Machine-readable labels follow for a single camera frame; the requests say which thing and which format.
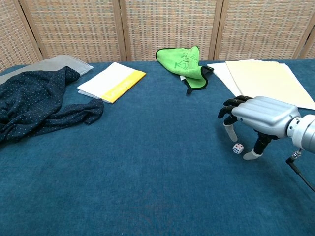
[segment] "green towel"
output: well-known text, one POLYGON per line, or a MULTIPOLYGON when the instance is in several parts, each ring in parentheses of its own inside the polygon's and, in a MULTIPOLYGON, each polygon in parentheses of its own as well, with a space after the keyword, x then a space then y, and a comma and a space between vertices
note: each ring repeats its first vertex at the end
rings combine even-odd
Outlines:
POLYGON ((213 72, 213 68, 200 66, 199 48, 163 48, 156 52, 156 59, 170 72, 186 77, 187 94, 193 90, 203 89, 207 86, 206 74, 213 72))

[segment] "woven room divider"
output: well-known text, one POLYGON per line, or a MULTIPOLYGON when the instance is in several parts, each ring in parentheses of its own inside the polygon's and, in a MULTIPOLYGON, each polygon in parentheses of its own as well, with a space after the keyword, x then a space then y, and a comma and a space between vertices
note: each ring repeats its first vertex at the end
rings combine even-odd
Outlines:
POLYGON ((44 58, 126 60, 118 0, 20 0, 44 58))
POLYGON ((315 58, 315 25, 299 58, 315 58))
POLYGON ((314 0, 224 0, 214 59, 296 59, 314 0))
POLYGON ((212 58, 222 2, 120 0, 127 59, 155 60, 158 49, 194 45, 200 59, 212 58))
POLYGON ((0 20, 0 71, 42 59, 17 1, 0 1, 0 20))

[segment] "die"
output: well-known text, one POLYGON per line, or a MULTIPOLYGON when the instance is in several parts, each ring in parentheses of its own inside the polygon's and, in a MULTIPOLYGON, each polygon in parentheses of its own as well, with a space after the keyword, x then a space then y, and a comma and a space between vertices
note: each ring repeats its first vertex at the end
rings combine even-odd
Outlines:
POLYGON ((244 146, 242 144, 235 144, 233 146, 233 152, 236 154, 240 154, 244 150, 244 146))

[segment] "stack of paper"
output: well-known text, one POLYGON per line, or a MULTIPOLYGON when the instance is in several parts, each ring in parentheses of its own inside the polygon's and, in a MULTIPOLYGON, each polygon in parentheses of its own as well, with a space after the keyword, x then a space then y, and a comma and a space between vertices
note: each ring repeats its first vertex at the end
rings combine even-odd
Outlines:
POLYGON ((266 96, 315 110, 315 103, 290 68, 276 61, 241 60, 214 63, 214 73, 235 95, 266 96))
POLYGON ((114 62, 78 89, 81 94, 114 103, 145 75, 145 72, 114 62))

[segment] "yellow book cover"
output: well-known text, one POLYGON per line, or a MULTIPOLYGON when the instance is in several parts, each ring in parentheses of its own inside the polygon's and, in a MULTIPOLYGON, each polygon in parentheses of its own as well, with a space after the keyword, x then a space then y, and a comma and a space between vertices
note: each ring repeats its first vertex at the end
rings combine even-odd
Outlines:
POLYGON ((145 75, 145 72, 114 62, 78 89, 81 94, 114 103, 145 75))

